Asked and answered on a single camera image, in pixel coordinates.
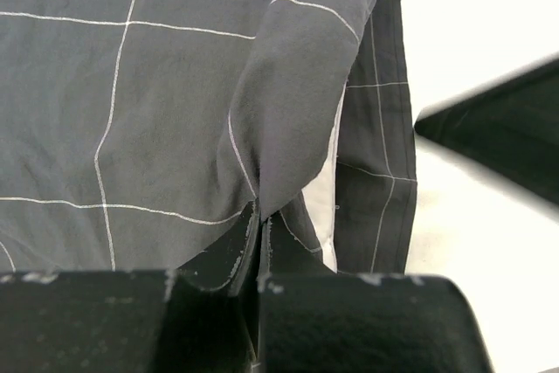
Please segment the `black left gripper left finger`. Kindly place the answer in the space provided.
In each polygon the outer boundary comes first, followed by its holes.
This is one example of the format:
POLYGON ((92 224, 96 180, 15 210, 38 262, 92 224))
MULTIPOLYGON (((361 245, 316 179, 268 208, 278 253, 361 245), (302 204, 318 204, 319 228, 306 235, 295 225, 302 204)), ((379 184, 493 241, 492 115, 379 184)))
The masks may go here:
POLYGON ((1 276, 4 372, 247 372, 259 207, 177 269, 1 276))

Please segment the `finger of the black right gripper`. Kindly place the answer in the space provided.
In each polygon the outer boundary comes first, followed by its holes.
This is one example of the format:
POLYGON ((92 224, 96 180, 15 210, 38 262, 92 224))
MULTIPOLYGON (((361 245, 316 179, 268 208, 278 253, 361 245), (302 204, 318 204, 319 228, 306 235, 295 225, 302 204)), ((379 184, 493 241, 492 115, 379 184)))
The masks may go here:
POLYGON ((558 57, 426 108, 417 135, 558 203, 558 57))

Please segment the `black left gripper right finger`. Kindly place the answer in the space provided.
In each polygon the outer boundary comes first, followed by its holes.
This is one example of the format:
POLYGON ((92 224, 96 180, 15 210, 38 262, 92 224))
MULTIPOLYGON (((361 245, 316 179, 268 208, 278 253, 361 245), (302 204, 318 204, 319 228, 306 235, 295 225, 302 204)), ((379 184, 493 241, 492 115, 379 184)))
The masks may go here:
POLYGON ((264 372, 489 372, 473 311, 449 279, 337 274, 266 221, 259 278, 264 372))

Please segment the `white pillow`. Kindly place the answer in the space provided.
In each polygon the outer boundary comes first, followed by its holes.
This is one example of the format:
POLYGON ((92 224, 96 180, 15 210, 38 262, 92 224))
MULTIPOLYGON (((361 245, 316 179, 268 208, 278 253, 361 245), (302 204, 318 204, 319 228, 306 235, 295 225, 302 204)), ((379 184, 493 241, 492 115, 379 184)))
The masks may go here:
POLYGON ((321 171, 303 190, 307 212, 321 246, 323 264, 337 272, 334 245, 335 233, 335 179, 340 123, 344 93, 338 103, 334 124, 328 139, 327 157, 321 171))

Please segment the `dark grey checked pillowcase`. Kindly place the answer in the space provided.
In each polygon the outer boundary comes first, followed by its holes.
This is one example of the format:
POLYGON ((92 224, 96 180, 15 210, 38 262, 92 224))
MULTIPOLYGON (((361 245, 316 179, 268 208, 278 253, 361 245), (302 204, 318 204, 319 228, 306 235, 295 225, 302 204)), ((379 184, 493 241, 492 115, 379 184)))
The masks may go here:
POLYGON ((1 269, 177 268, 302 190, 344 93, 337 271, 400 273, 416 208, 401 0, 1 0, 1 269))

